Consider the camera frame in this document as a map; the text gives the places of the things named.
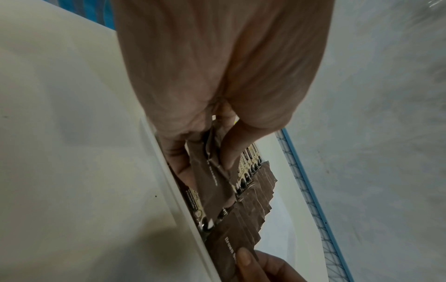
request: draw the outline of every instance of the hand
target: hand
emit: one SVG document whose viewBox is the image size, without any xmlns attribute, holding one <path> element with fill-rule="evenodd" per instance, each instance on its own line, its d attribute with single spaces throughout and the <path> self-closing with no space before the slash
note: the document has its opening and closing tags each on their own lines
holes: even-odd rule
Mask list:
<svg viewBox="0 0 446 282">
<path fill-rule="evenodd" d="M 226 169 L 289 122 L 322 59 L 333 2 L 113 0 L 133 89 L 187 186 L 195 180 L 185 141 L 208 129 L 212 115 L 229 131 Z"/>
<path fill-rule="evenodd" d="M 259 261 L 245 248 L 237 251 L 237 265 L 245 282 L 306 282 L 281 258 L 256 251 Z"/>
</svg>

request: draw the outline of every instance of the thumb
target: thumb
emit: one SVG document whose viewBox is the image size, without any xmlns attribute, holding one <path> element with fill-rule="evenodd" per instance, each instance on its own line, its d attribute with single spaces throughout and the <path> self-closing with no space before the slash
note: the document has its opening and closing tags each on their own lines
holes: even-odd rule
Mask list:
<svg viewBox="0 0 446 282">
<path fill-rule="evenodd" d="M 241 155 L 249 145 L 256 140 L 266 136 L 277 128 L 256 128 L 244 123 L 242 120 L 229 130 L 224 136 L 220 147 L 220 160 L 226 170 L 231 169 L 235 160 Z"/>
<path fill-rule="evenodd" d="M 246 248 L 237 251 L 237 266 L 245 282 L 269 282 L 263 269 Z"/>
</svg>

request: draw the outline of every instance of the skin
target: skin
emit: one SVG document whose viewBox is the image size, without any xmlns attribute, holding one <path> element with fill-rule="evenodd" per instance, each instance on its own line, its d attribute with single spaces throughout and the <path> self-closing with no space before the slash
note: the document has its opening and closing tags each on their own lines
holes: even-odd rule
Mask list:
<svg viewBox="0 0 446 282">
<path fill-rule="evenodd" d="M 220 155 L 226 169 L 290 121 L 319 67 L 333 10 L 333 0 L 112 4 L 131 84 L 166 160 L 191 188 L 184 144 L 210 127 L 212 115 L 228 131 Z"/>
<path fill-rule="evenodd" d="M 239 276 L 244 282 L 306 282 L 286 261 L 256 251 L 259 261 L 245 248 L 237 251 Z"/>
</svg>

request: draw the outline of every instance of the white wall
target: white wall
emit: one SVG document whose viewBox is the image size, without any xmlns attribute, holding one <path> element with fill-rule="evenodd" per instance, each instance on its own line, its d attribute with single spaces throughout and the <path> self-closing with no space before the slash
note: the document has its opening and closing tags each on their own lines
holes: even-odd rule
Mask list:
<svg viewBox="0 0 446 282">
<path fill-rule="evenodd" d="M 429 1 L 337 0 L 287 127 L 356 282 L 446 281 L 446 0 Z"/>
</svg>

